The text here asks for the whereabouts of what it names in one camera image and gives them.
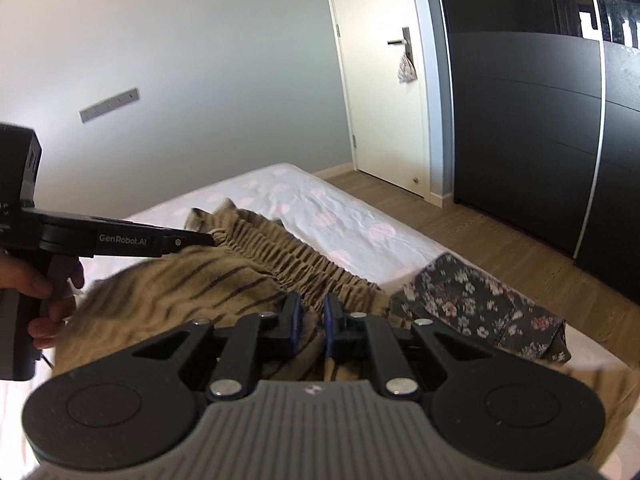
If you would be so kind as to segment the person's left hand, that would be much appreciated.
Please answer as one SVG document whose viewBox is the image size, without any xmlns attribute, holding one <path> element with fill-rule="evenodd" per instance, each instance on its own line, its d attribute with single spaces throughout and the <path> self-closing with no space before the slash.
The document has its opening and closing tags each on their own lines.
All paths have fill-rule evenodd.
<svg viewBox="0 0 640 480">
<path fill-rule="evenodd" d="M 49 349 L 56 345 L 56 337 L 65 321 L 76 310 L 74 289 L 85 285 L 85 272 L 79 260 L 66 278 L 64 292 L 55 292 L 50 281 L 41 276 L 28 263 L 1 251 L 1 290 L 17 290 L 20 294 L 44 301 L 44 315 L 28 324 L 28 333 L 36 349 Z"/>
</svg>

